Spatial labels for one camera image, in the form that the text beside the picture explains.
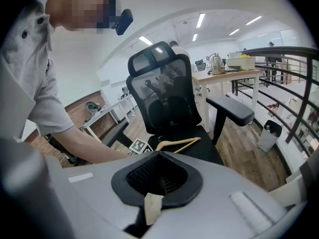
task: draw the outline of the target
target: ceiling light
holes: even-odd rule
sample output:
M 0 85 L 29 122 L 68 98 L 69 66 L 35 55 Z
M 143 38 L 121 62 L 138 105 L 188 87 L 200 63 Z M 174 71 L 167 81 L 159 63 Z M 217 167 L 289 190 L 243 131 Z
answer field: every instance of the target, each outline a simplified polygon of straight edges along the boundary
M 193 41 L 196 41 L 196 38 L 197 38 L 197 34 L 193 36 Z
M 236 29 L 234 32 L 231 32 L 229 35 L 232 35 L 232 34 L 236 33 L 237 31 L 239 31 L 239 29 Z
M 148 40 L 148 39 L 147 39 L 146 37 L 144 37 L 144 36 L 140 36 L 140 37 L 139 37 L 139 40 L 143 41 L 144 43 L 146 43 L 146 44 L 148 44 L 148 45 L 152 45 L 152 44 L 153 44 L 150 40 Z
M 257 21 L 257 20 L 259 20 L 260 18 L 261 18 L 261 16 L 259 16 L 259 17 L 255 18 L 255 19 L 253 19 L 252 21 L 246 23 L 246 25 L 249 25 L 249 24 L 251 24 L 251 23 Z
M 205 14 L 204 14 L 204 13 L 202 13 L 202 14 L 199 15 L 199 19 L 198 19 L 196 28 L 200 28 L 200 26 L 201 26 L 201 24 L 202 24 L 202 22 L 203 22 L 203 20 L 204 20 L 204 17 L 205 17 Z

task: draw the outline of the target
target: wooden hanger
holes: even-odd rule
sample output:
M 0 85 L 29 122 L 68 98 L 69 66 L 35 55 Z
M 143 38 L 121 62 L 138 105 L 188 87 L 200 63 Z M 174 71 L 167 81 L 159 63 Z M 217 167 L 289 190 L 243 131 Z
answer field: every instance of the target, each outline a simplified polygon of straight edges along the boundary
M 180 148 L 179 150 L 175 151 L 174 153 L 178 153 L 179 151 L 189 147 L 190 145 L 192 145 L 193 143 L 195 143 L 196 141 L 201 140 L 200 137 L 194 137 L 194 138 L 189 138 L 189 139 L 185 139 L 185 140 L 180 140 L 180 141 L 161 141 L 158 146 L 156 147 L 157 151 L 160 151 L 161 149 L 163 149 L 165 146 L 170 146 L 170 145 L 177 145 L 177 144 L 182 144 L 182 143 L 188 143 L 187 145 L 185 145 L 184 147 Z

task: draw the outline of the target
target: brick wall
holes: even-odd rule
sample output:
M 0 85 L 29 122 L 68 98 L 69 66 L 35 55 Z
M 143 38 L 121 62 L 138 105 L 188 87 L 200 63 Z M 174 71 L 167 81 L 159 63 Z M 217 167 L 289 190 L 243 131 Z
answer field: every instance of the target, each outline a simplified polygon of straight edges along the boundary
M 91 116 L 90 113 L 85 109 L 85 104 L 88 101 L 95 102 L 101 106 L 104 105 L 104 100 L 101 97 L 101 93 L 98 91 L 79 99 L 65 108 L 77 128 L 83 125 L 84 121 L 88 120 Z M 93 125 L 91 125 L 90 128 L 99 138 L 102 138 L 114 125 L 115 122 L 113 121 L 112 117 L 109 114 L 106 114 Z M 53 148 L 43 137 L 39 135 L 37 130 L 35 130 L 24 142 L 36 147 L 44 155 L 55 156 L 59 159 L 62 167 L 73 166 L 67 161 L 65 155 Z

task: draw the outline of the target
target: man's hand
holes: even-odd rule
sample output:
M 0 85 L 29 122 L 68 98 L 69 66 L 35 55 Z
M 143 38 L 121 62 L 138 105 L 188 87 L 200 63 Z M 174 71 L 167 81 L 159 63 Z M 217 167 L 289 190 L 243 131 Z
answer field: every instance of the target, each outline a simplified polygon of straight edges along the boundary
M 117 152 L 98 142 L 75 126 L 52 135 L 71 154 L 92 163 L 102 163 L 128 157 L 127 154 Z

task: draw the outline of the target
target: white table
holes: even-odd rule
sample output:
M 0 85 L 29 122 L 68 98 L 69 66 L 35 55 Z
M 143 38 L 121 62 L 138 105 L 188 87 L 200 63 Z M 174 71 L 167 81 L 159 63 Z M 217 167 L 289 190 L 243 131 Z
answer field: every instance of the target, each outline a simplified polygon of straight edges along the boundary
M 124 111 L 123 107 L 122 107 L 122 102 L 126 102 L 128 104 L 128 106 L 130 107 L 130 110 L 132 112 L 132 114 L 135 116 L 135 112 L 133 111 L 134 109 L 134 105 L 131 101 L 131 98 L 133 96 L 132 95 L 128 95 L 122 99 L 120 99 L 116 104 L 106 107 L 105 110 L 103 110 L 100 113 L 95 113 L 93 117 L 90 118 L 90 120 L 88 122 L 86 122 L 85 124 L 83 124 L 83 128 L 87 129 L 88 132 L 95 138 L 97 139 L 99 142 L 101 142 L 101 140 L 98 138 L 98 136 L 91 130 L 90 126 L 95 123 L 96 121 L 98 121 L 100 118 L 102 118 L 104 115 L 106 115 L 107 113 L 110 113 L 112 119 L 114 120 L 114 122 L 116 124 L 118 124 L 118 121 L 115 119 L 114 115 L 112 114 L 112 110 L 118 106 L 120 108 L 120 110 L 122 111 L 122 113 L 124 114 L 124 117 L 126 118 L 127 122 L 130 123 L 131 120 L 129 119 L 128 115 L 126 114 L 126 112 Z
M 202 114 L 202 119 L 204 120 L 206 132 L 209 132 L 209 110 L 208 110 L 209 104 L 206 102 L 207 85 L 220 83 L 221 94 L 224 95 L 223 82 L 241 80 L 245 78 L 254 78 L 254 92 L 253 92 L 253 99 L 251 102 L 251 109 L 255 111 L 255 107 L 257 104 L 259 77 L 262 76 L 262 74 L 263 72 L 260 70 L 245 70 L 245 71 L 232 72 L 232 73 L 226 73 L 226 74 L 217 74 L 217 75 L 212 75 L 212 74 L 208 75 L 206 70 L 192 73 L 192 80 L 194 82 L 193 84 L 194 93 L 196 93 L 195 92 L 196 84 L 201 85 L 202 102 L 203 102 L 202 106 L 204 109 L 204 113 Z

